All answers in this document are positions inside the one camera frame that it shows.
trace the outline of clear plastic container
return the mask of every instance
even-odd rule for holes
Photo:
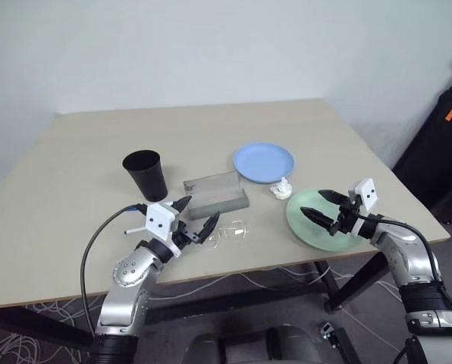
[[[237,243],[248,234],[248,226],[245,221],[236,220],[219,225],[202,244],[191,244],[195,250],[213,250],[219,243]]]
[[[235,171],[186,180],[184,190],[193,197],[187,206],[191,220],[250,206],[240,186],[240,176]]]

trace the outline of black cup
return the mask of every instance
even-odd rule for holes
[[[160,155],[153,150],[139,150],[125,157],[123,167],[130,173],[145,198],[157,202],[167,196]]]

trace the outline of black cable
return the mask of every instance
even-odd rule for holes
[[[410,226],[403,222],[399,222],[399,221],[395,221],[395,220],[384,220],[383,218],[370,218],[370,217],[362,216],[359,214],[355,214],[355,216],[357,218],[360,218],[360,219],[366,220],[366,221],[377,222],[377,223],[381,223],[381,224],[397,225],[397,226],[405,228],[405,229],[411,231],[412,233],[414,233],[422,241],[423,246],[425,247],[425,250],[428,254],[428,260],[430,261],[430,268],[432,269],[433,279],[435,280],[436,283],[438,283],[438,290],[440,291],[441,295],[449,302],[449,304],[452,305],[452,297],[448,294],[447,290],[445,289],[445,287],[442,284],[442,281],[438,277],[432,248],[430,247],[430,245],[428,244],[428,241],[425,239],[425,237],[422,235],[422,233],[420,233],[418,230],[416,230],[413,226]]]
[[[398,355],[396,355],[396,357],[393,360],[393,364],[398,364],[401,360],[401,358],[403,358],[403,356],[406,354],[406,347],[404,347],[399,353]]]
[[[86,259],[88,258],[88,253],[91,250],[91,247],[93,246],[93,243],[95,242],[96,238],[98,237],[99,233],[102,232],[102,230],[108,225],[113,219],[115,219],[117,216],[121,215],[123,212],[133,209],[138,209],[137,205],[130,205],[127,207],[123,207],[120,211],[114,213],[112,216],[106,219],[106,221],[98,227],[98,230],[95,231],[91,239],[89,239],[88,245],[86,245],[86,249],[83,253],[83,258],[81,259],[81,269],[80,269],[80,281],[81,281],[81,299],[83,301],[83,310],[84,315],[86,316],[86,323],[88,324],[89,331],[91,332],[91,335],[95,336],[95,327],[93,326],[93,323],[91,322],[91,313],[89,311],[89,305],[88,305],[88,298],[86,297],[86,285],[84,281],[84,269],[86,267]]]

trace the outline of metal table frame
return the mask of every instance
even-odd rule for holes
[[[326,261],[315,262],[314,264],[321,275],[329,268]],[[329,271],[322,277],[322,281],[315,284],[293,284],[282,287],[281,290],[251,290],[245,293],[235,293],[222,297],[151,308],[147,311],[144,325],[240,309],[311,293],[326,293],[328,300],[325,302],[325,310],[333,312],[341,309],[342,305],[357,297],[386,273],[388,273],[386,258],[382,253],[376,253],[342,287],[337,285],[334,275]],[[84,351],[87,351],[93,342],[93,337],[88,331],[55,321],[24,307],[1,308],[0,329]],[[346,334],[340,336],[342,340],[340,346],[345,350],[354,350],[348,336]],[[359,360],[355,359],[346,360],[344,358],[344,361],[349,364],[359,363]]]

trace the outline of plate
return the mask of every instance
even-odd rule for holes
[[[287,177],[295,167],[293,156],[285,148],[271,143],[254,143],[237,150],[234,168],[258,184],[273,184]]]
[[[293,195],[288,201],[286,214],[292,231],[304,242],[317,249],[328,252],[342,252],[358,246],[364,241],[362,237],[351,237],[337,232],[333,237],[323,228],[311,222],[300,207],[312,207],[329,218],[336,219],[339,206],[330,203],[319,195],[319,190],[308,189]]]

